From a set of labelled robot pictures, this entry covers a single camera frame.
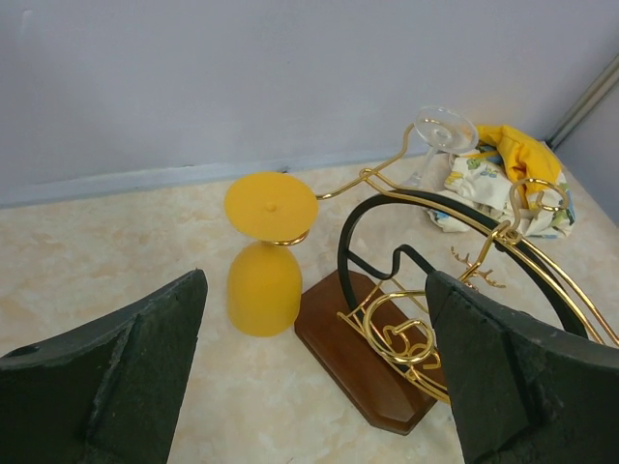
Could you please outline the yellow floral cloth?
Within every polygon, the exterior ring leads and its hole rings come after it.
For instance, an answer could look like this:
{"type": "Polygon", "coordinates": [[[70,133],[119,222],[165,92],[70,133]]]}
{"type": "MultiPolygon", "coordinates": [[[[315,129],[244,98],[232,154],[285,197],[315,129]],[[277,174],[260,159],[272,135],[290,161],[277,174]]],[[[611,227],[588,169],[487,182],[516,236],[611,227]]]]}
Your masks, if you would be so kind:
{"type": "Polygon", "coordinates": [[[545,239],[569,236],[574,203],[558,158],[511,126],[478,126],[478,147],[450,157],[439,193],[499,222],[520,214],[517,231],[545,239]]]}

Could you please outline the clear wine glass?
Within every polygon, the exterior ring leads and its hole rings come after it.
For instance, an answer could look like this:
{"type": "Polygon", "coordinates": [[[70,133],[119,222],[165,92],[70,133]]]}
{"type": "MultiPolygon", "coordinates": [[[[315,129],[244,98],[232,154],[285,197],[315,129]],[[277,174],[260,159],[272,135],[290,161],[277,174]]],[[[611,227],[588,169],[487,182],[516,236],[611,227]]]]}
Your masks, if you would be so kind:
{"type": "Polygon", "coordinates": [[[414,129],[429,149],[421,166],[404,182],[407,188],[419,188],[422,185],[430,162],[439,152],[465,154],[472,151],[479,141],[478,130],[471,121],[443,106],[422,107],[414,129]]]}

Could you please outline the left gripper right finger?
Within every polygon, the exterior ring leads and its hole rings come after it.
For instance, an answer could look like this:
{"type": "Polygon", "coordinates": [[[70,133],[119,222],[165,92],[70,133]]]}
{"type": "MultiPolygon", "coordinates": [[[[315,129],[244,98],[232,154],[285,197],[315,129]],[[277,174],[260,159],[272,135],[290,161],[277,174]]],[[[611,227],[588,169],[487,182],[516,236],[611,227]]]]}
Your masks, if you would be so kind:
{"type": "Polygon", "coordinates": [[[617,349],[442,272],[426,292],[465,462],[617,462],[617,349]]]}

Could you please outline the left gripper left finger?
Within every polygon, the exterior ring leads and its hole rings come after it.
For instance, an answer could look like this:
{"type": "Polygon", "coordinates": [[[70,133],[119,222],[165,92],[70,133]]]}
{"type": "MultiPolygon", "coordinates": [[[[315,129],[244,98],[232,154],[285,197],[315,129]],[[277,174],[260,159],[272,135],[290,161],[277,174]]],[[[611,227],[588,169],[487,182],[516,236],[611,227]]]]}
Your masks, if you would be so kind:
{"type": "Polygon", "coordinates": [[[166,462],[207,292],[195,269],[2,356],[2,462],[166,462]]]}

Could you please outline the yellow plastic goblet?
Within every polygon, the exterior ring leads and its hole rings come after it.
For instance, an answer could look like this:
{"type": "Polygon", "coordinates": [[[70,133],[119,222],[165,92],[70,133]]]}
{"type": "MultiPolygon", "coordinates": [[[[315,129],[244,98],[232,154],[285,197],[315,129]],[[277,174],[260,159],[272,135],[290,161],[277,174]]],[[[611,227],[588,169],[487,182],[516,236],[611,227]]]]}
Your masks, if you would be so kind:
{"type": "Polygon", "coordinates": [[[223,206],[230,223],[253,239],[229,268],[228,317],[244,334],[279,334],[299,314],[303,278],[290,248],[308,235],[318,200],[305,183],[289,174],[258,172],[234,182],[223,206]]]}

